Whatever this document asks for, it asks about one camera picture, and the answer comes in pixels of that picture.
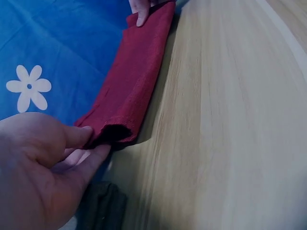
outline white flower print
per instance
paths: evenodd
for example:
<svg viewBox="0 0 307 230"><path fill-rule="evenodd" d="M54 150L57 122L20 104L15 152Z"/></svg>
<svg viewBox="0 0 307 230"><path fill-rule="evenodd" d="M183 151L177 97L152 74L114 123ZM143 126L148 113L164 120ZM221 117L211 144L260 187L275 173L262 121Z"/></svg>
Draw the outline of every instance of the white flower print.
<svg viewBox="0 0 307 230"><path fill-rule="evenodd" d="M39 79L42 74L40 66L34 66L30 75L26 68L22 65L17 66L16 73L19 80L11 80L6 83L6 88L11 92L20 92L17 102L17 110L24 113L30 106L30 100L40 110L46 110L47 101L40 92L48 92L51 90L51 83L47 79Z"/></svg>

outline blue fabric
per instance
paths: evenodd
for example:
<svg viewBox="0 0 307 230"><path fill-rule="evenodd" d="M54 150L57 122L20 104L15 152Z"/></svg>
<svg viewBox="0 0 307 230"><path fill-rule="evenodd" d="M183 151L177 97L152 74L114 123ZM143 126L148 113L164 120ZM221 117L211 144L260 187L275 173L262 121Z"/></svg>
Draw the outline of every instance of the blue fabric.
<svg viewBox="0 0 307 230"><path fill-rule="evenodd" d="M113 63L131 14L128 0L0 0L0 6L0 119L19 113L17 102L27 91L16 83L22 65L38 78L28 89L37 86L47 101L45 109L43 99L27 91L27 111L72 125L92 106ZM39 68L30 74L37 65L41 74Z"/></svg>

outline wood grain surface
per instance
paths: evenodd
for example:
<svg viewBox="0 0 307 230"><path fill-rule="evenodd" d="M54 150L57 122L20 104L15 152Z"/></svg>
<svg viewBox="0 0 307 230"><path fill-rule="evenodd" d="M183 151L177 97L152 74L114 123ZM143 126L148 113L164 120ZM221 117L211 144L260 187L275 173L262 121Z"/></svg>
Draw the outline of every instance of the wood grain surface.
<svg viewBox="0 0 307 230"><path fill-rule="evenodd" d="M106 175L123 229L307 229L306 51L306 0L190 0Z"/></svg>

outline red towel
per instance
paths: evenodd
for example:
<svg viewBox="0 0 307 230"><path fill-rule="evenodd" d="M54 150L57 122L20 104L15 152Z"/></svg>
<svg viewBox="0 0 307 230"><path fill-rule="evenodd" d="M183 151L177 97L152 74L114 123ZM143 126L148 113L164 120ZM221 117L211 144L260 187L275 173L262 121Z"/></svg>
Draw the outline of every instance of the red towel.
<svg viewBox="0 0 307 230"><path fill-rule="evenodd" d="M141 28L137 14L127 18L115 61L93 108L76 126L91 126L92 145L101 142L130 142L140 130L162 62L165 43L174 16L175 2L151 8Z"/></svg>

